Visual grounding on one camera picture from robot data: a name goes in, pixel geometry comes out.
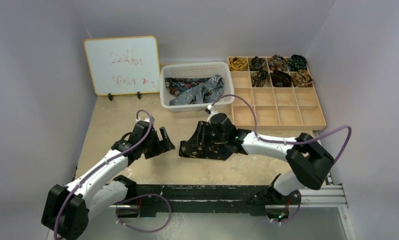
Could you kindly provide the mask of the black floral tie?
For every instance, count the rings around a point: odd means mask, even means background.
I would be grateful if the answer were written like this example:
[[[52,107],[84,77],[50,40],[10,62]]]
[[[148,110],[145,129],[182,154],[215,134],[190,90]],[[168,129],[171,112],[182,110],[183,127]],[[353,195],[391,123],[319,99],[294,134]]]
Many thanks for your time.
[[[181,141],[178,155],[183,158],[227,160],[232,154],[226,145],[222,143],[204,143],[197,145],[195,142]]]

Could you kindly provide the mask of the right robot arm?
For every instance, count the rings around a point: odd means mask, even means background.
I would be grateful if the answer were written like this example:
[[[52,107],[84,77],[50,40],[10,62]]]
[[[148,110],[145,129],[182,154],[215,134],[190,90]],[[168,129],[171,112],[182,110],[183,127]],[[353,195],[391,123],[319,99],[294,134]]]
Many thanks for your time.
[[[277,176],[268,190],[276,204],[292,192],[319,190],[335,163],[334,158],[311,135],[274,137],[236,127],[224,113],[199,121],[189,140],[180,142],[179,156],[192,159],[227,160],[233,154],[261,155],[285,161],[290,170]]]

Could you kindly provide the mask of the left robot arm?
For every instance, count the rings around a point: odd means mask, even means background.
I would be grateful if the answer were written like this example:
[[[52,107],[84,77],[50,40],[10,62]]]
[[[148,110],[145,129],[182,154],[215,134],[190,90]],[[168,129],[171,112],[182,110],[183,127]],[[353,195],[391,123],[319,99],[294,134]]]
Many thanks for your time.
[[[141,156],[149,159],[175,149],[166,129],[161,127],[159,131],[162,138],[152,120],[138,120],[94,167],[72,182],[56,184],[49,190],[41,223],[53,231],[54,239],[76,240],[91,219],[115,203],[141,205],[142,198],[157,197],[171,208],[162,195],[139,194],[134,181],[118,174]]]

